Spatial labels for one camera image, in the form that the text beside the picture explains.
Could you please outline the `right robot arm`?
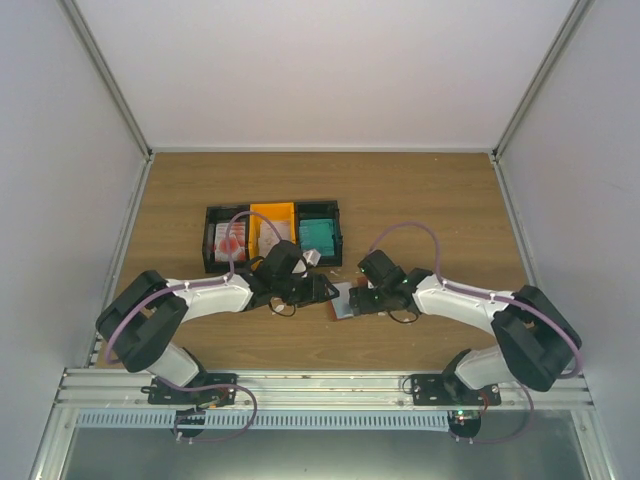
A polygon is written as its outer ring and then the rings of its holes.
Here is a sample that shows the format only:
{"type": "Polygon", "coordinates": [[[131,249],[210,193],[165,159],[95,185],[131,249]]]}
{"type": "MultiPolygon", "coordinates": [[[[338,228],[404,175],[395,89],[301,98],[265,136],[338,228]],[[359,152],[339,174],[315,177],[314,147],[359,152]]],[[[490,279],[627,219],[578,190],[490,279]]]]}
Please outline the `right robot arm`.
{"type": "Polygon", "coordinates": [[[464,405],[478,390],[502,382],[547,392],[556,380],[581,371],[580,336],[534,286],[508,292],[456,284],[426,269],[405,272],[381,250],[358,267],[366,282],[349,291],[354,315],[384,312],[401,324],[440,316],[494,337],[494,346],[463,350],[443,370],[443,393],[453,404],[464,405]]]}

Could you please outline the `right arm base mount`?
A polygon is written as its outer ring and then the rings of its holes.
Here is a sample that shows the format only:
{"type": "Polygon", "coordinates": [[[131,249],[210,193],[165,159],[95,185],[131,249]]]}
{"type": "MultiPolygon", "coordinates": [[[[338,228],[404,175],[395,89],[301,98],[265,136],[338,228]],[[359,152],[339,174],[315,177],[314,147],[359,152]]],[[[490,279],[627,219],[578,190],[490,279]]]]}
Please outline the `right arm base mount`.
{"type": "Polygon", "coordinates": [[[497,384],[472,390],[452,376],[414,373],[400,381],[400,389],[415,406],[489,407],[502,403],[497,384]]]}

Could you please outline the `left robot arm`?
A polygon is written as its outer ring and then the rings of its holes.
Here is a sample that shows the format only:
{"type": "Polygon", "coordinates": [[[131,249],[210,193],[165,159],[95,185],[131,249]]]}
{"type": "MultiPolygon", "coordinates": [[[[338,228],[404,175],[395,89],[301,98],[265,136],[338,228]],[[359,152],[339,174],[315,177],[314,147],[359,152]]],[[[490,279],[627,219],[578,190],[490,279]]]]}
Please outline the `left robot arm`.
{"type": "Polygon", "coordinates": [[[196,403],[205,395],[206,370],[173,343],[179,327],[214,314],[264,306],[275,311],[275,299],[293,310],[332,301],[339,290],[312,270],[319,258],[315,250],[302,251],[282,240],[266,256],[219,277],[187,281],[145,271],[96,320],[106,341],[105,361],[120,363],[130,373],[146,371],[170,386],[181,402],[196,403]]]}

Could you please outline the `brown leather card holder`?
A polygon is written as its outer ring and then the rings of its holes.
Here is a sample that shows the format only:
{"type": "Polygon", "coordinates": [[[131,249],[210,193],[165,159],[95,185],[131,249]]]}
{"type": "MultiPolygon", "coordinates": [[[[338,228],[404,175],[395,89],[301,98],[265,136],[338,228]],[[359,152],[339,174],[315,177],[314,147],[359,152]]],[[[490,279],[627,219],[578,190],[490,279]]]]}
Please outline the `brown leather card holder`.
{"type": "Polygon", "coordinates": [[[350,282],[340,282],[332,285],[332,298],[327,303],[328,315],[331,321],[337,322],[355,317],[349,303],[349,291],[352,288],[353,285],[350,282]]]}

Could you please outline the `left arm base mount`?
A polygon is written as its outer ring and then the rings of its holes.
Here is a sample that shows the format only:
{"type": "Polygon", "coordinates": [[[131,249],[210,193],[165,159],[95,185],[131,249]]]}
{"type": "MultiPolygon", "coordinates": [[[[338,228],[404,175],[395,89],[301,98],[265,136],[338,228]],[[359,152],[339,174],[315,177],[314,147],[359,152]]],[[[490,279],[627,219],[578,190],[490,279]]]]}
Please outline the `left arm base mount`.
{"type": "Polygon", "coordinates": [[[235,373],[208,372],[198,374],[185,387],[175,388],[154,378],[141,388],[152,405],[183,405],[197,408],[222,407],[235,402],[235,373]]]}

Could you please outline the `green credit card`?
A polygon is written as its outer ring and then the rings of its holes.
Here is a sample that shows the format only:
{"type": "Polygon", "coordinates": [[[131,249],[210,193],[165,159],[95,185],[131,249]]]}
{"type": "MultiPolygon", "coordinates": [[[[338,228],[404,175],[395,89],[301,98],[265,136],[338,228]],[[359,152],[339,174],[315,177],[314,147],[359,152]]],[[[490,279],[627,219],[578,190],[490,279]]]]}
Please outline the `green credit card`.
{"type": "Polygon", "coordinates": [[[332,219],[304,219],[299,223],[299,240],[303,250],[317,249],[322,257],[335,254],[334,221],[332,219]]]}

